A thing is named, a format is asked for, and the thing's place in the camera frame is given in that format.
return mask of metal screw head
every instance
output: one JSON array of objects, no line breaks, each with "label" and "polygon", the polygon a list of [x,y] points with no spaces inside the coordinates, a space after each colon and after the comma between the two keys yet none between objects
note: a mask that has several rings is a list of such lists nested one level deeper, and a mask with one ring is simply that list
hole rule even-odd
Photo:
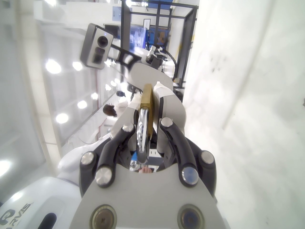
[{"label": "metal screw head", "polygon": [[203,215],[196,206],[184,205],[178,212],[178,226],[180,229],[203,229]]},{"label": "metal screw head", "polygon": [[185,167],[182,170],[182,178],[187,184],[195,185],[198,182],[199,175],[193,167]]},{"label": "metal screw head", "polygon": [[104,186],[108,184],[111,180],[111,177],[112,177],[112,171],[108,167],[101,167],[96,171],[95,179],[96,179],[96,183],[99,186]]},{"label": "metal screw head", "polygon": [[161,120],[161,125],[162,125],[163,127],[168,128],[168,127],[170,127],[172,124],[173,124],[173,121],[172,121],[170,118],[168,118],[168,117],[164,117],[164,118]]},{"label": "metal screw head", "polygon": [[131,132],[134,129],[134,125],[132,123],[126,123],[122,128],[125,132]]},{"label": "metal screw head", "polygon": [[214,156],[209,151],[202,151],[201,159],[203,160],[203,162],[205,162],[207,164],[211,164],[214,162]]},{"label": "metal screw head", "polygon": [[93,162],[93,159],[94,159],[94,154],[92,152],[86,152],[81,157],[81,164],[82,165],[89,165],[90,163]]},{"label": "metal screw head", "polygon": [[113,229],[116,227],[117,215],[109,205],[102,205],[92,214],[91,225],[93,229]]}]

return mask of black hose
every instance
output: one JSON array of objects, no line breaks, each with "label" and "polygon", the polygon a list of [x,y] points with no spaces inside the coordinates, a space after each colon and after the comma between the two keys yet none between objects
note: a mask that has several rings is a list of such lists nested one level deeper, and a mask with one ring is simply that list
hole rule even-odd
[{"label": "black hose", "polygon": [[168,56],[170,56],[170,58],[172,59],[172,61],[175,64],[175,71],[173,73],[173,81],[174,81],[175,78],[177,77],[177,72],[178,72],[177,62],[176,62],[176,60],[173,58],[173,56],[167,50],[163,49],[163,52],[166,53]]}]

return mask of camera lens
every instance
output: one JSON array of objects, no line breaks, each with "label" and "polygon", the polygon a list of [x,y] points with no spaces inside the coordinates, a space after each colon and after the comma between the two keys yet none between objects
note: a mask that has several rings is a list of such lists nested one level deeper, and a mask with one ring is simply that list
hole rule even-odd
[{"label": "camera lens", "polygon": [[101,36],[97,39],[97,43],[100,47],[106,47],[108,45],[108,39],[105,36]]},{"label": "camera lens", "polygon": [[95,53],[98,54],[98,55],[104,55],[105,50],[102,49],[102,48],[96,47]]},{"label": "camera lens", "polygon": [[103,55],[105,53],[105,50],[99,47],[95,48],[95,55],[93,57],[93,63],[95,64],[100,64],[102,62],[103,59]]}]

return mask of silver bolt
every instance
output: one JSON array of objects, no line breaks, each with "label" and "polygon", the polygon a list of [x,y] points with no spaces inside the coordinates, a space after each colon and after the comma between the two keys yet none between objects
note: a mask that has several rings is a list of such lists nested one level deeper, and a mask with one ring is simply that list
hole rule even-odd
[{"label": "silver bolt", "polygon": [[86,152],[81,157],[81,164],[89,165],[90,163],[92,163],[93,159],[94,159],[94,154],[92,152]]},{"label": "silver bolt", "polygon": [[123,130],[125,132],[131,132],[134,129],[134,126],[132,123],[127,123],[123,125]]},{"label": "silver bolt", "polygon": [[207,164],[211,164],[214,162],[214,156],[209,151],[201,152],[201,159]]},{"label": "silver bolt", "polygon": [[173,124],[173,121],[172,121],[170,118],[168,118],[168,117],[164,117],[164,118],[161,120],[161,125],[162,125],[163,127],[168,128],[168,127],[170,127],[172,124]]},{"label": "silver bolt", "polygon": [[99,186],[106,185],[110,182],[112,177],[112,171],[108,167],[101,167],[97,172],[96,172],[96,183]]},{"label": "silver bolt", "polygon": [[199,176],[197,170],[193,167],[185,167],[182,170],[182,178],[187,184],[195,185],[198,182]]}]

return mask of white floor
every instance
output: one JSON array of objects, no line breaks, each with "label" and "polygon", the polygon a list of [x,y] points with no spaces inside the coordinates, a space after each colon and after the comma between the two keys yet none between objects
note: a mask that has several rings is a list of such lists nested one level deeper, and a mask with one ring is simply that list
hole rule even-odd
[{"label": "white floor", "polygon": [[185,134],[232,229],[305,228],[304,0],[200,0]]}]

